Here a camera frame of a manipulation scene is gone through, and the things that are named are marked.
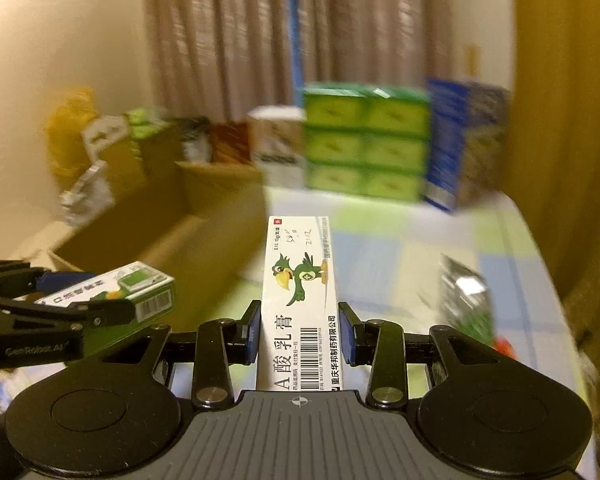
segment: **wall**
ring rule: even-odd
[[[140,0],[0,0],[0,257],[58,215],[42,128],[67,88],[151,102]]]
[[[455,78],[470,76],[467,50],[477,46],[476,78],[512,89],[514,78],[514,0],[451,0],[452,59]]]

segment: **cartoon parrot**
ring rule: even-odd
[[[289,280],[294,276],[289,258],[280,254],[280,259],[271,267],[271,270],[273,270],[278,285],[285,290],[289,290]]]
[[[293,272],[296,290],[291,301],[289,301],[286,306],[290,306],[296,301],[304,301],[304,288],[302,288],[302,282],[310,282],[319,276],[323,283],[327,282],[327,262],[323,260],[321,267],[315,267],[314,257],[309,257],[308,253],[304,253],[302,263],[298,265]]]

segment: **checkered tablecloth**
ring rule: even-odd
[[[425,203],[325,192],[270,188],[267,195],[270,215],[330,217],[338,298],[360,319],[389,319],[408,332],[427,333],[440,321],[440,256],[446,254],[484,275],[496,332],[512,344],[518,359],[585,395],[554,286],[525,221],[506,195],[494,194],[453,215]],[[260,297],[261,276],[262,264],[255,262],[218,314],[240,316],[249,300]],[[232,371],[236,385],[251,386],[253,371],[238,370]],[[348,368],[345,386],[364,389],[367,373]],[[592,449],[579,471],[595,478]]]

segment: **stack of green packages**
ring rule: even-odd
[[[426,92],[351,83],[304,89],[307,186],[420,199],[429,155]]]

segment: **white and brown carton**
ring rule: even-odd
[[[269,218],[261,313],[258,390],[342,389],[328,217]]]

